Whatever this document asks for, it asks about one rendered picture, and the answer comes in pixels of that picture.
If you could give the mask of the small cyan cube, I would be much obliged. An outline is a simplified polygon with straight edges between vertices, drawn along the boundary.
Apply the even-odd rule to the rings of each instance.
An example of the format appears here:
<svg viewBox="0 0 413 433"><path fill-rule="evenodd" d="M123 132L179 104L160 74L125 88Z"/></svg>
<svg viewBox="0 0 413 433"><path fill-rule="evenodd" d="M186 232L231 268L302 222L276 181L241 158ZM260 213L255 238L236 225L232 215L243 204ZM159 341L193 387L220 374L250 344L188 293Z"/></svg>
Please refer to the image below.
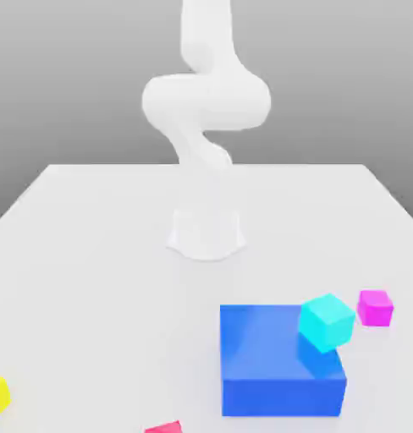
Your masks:
<svg viewBox="0 0 413 433"><path fill-rule="evenodd" d="M321 354L346 344L354 324L355 312L331 293L301 305L299 333Z"/></svg>

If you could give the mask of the small magenta cube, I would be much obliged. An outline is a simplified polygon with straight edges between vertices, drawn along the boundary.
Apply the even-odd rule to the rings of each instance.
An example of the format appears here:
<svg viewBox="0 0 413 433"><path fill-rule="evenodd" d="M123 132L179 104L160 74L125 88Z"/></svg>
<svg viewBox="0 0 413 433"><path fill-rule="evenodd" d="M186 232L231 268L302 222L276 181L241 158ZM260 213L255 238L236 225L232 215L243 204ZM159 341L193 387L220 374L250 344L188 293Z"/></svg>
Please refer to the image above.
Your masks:
<svg viewBox="0 0 413 433"><path fill-rule="evenodd" d="M361 290L357 313L363 326L389 327L394 304L384 290Z"/></svg>

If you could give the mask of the small red cube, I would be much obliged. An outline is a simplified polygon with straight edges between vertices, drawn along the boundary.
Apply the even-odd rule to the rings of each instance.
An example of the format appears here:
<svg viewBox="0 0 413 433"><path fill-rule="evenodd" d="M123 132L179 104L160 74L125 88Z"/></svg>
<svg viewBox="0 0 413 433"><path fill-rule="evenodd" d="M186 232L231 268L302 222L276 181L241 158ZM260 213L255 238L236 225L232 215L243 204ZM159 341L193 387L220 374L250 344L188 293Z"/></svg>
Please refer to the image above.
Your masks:
<svg viewBox="0 0 413 433"><path fill-rule="evenodd" d="M145 429L144 433L183 433L178 420Z"/></svg>

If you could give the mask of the large blue box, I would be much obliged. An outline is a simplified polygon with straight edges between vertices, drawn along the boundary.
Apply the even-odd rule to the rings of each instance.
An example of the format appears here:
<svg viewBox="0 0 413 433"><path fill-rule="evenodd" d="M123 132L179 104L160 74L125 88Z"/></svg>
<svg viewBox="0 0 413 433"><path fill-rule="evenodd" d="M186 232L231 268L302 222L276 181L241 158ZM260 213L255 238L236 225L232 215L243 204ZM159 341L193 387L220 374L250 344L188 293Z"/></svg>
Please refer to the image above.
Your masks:
<svg viewBox="0 0 413 433"><path fill-rule="evenodd" d="M347 377L337 352L321 354L299 332L301 307L220 308L225 417L337 417Z"/></svg>

